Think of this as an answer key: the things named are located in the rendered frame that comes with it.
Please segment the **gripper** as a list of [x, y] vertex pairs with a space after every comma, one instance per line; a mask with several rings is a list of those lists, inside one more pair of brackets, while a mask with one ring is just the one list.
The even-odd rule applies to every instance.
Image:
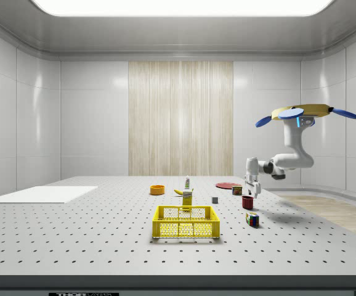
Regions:
[[245, 176], [245, 188], [248, 191], [248, 195], [257, 198], [257, 195], [261, 193], [261, 184], [257, 180], [258, 175], [246, 175]]

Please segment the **yellow basket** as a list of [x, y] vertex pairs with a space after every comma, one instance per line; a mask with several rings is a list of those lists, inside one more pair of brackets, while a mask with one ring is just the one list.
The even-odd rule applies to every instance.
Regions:
[[152, 237], [219, 237], [220, 219], [212, 206], [159, 205]]

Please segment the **drone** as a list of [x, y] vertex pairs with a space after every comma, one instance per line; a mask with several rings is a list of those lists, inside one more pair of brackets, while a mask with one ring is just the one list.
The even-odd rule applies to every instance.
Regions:
[[271, 120], [290, 120], [301, 116], [324, 117], [330, 113], [336, 113], [343, 117], [356, 119], [356, 114], [346, 110], [336, 109], [326, 104], [304, 104], [275, 109], [272, 111], [271, 115], [260, 119], [256, 123], [256, 127], [259, 128], [264, 126]]

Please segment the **white board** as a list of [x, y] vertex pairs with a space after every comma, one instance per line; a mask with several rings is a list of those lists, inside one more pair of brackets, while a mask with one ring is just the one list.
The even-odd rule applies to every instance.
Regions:
[[65, 204], [97, 186], [35, 186], [0, 196], [0, 204]]

